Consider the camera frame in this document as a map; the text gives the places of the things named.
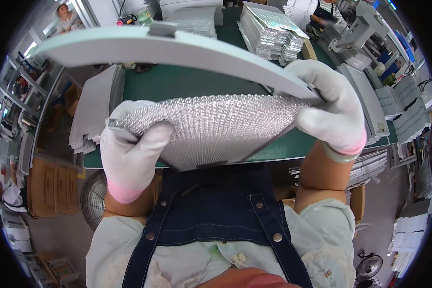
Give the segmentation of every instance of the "white work glove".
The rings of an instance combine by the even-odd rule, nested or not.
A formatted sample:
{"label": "white work glove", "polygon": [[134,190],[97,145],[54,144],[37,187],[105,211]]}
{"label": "white work glove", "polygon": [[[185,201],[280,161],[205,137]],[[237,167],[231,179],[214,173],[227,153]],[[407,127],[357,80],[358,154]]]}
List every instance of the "white work glove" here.
{"label": "white work glove", "polygon": [[[110,115],[120,117],[128,111],[155,105],[155,102],[139,100],[123,101]],[[136,200],[155,175],[155,163],[168,144],[173,126],[169,123],[152,125],[137,144],[117,137],[109,128],[101,134],[101,160],[107,178],[109,193],[122,204]]]}
{"label": "white work glove", "polygon": [[356,155],[362,152],[366,143],[363,110],[346,77],[316,60],[295,60],[284,69],[315,86],[327,102],[321,109],[304,108],[299,111],[296,126],[327,142],[340,154]]}

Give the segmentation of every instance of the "electric fan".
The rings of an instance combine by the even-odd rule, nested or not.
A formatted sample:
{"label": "electric fan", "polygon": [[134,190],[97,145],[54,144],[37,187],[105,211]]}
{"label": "electric fan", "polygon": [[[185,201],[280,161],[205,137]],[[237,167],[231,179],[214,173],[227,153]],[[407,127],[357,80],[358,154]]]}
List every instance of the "electric fan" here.
{"label": "electric fan", "polygon": [[104,196],[107,193],[107,179],[104,170],[96,171],[90,176],[81,190],[80,204],[83,217],[96,230],[104,214]]}
{"label": "electric fan", "polygon": [[377,278],[371,279],[376,275],[382,267],[382,257],[374,255],[371,252],[369,255],[365,255],[365,250],[361,251],[358,256],[362,258],[362,262],[355,269],[356,282],[355,287],[358,288],[377,288],[380,287],[379,280]]}

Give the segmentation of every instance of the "pink glove cuff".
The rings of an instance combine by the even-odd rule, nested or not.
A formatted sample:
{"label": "pink glove cuff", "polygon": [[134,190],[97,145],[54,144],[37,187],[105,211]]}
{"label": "pink glove cuff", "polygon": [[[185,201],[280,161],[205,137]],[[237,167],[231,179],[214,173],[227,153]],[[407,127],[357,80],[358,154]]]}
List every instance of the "pink glove cuff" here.
{"label": "pink glove cuff", "polygon": [[128,204],[135,201],[139,196],[141,196],[145,189],[133,190],[125,188],[115,182],[109,181],[109,179],[107,179],[107,187],[109,188],[110,195],[112,195],[112,197],[121,204]]}
{"label": "pink glove cuff", "polygon": [[336,152],[344,154],[344,155],[355,155],[362,152],[363,148],[366,144],[366,129],[363,129],[363,134],[360,140],[355,143],[352,147],[344,150],[337,150]]}

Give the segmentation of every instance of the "workbench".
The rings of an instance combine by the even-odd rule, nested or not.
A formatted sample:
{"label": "workbench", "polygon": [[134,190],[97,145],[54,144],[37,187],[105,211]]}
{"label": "workbench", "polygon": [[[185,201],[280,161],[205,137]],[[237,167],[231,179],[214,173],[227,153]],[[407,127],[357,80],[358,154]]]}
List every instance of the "workbench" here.
{"label": "workbench", "polygon": [[[224,26],[216,26],[218,39],[247,50],[237,26],[241,8],[225,8],[222,13]],[[329,56],[317,42],[311,40],[311,43],[317,59],[336,69]],[[298,59],[303,59],[301,53],[298,54]],[[154,65],[150,71],[141,74],[137,74],[134,70],[125,71],[123,100],[145,99],[159,102],[178,97],[219,94],[267,94],[267,91],[260,84],[245,79],[180,66]],[[395,135],[393,124],[392,122],[388,124],[391,136],[381,138],[380,141],[368,148],[384,147],[397,142],[397,137],[392,136]],[[268,162],[304,158],[313,147],[315,140],[314,137],[294,128],[250,157],[248,161]],[[87,169],[102,169],[99,146],[96,151],[85,155],[83,166]],[[164,167],[164,165],[157,163],[156,167]]]}

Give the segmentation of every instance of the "denim apron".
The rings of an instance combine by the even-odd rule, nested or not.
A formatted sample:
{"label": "denim apron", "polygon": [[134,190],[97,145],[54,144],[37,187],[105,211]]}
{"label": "denim apron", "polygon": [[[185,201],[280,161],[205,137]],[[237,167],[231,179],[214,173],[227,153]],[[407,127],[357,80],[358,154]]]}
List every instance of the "denim apron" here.
{"label": "denim apron", "polygon": [[[320,0],[318,1],[318,5],[317,8],[314,11],[314,15],[317,16],[318,18],[322,18],[323,20],[334,20],[334,22],[336,22],[336,18],[333,16],[333,12],[334,12],[334,4],[331,4],[331,12],[326,11],[325,9],[320,7]],[[317,29],[324,29],[325,26],[322,26],[320,24],[318,24],[315,21],[312,21],[309,23],[310,25],[312,25],[313,27],[317,28]]]}
{"label": "denim apron", "polygon": [[162,191],[128,263],[123,288],[143,287],[157,246],[249,241],[273,250],[288,282],[312,288],[263,164],[163,170]]}

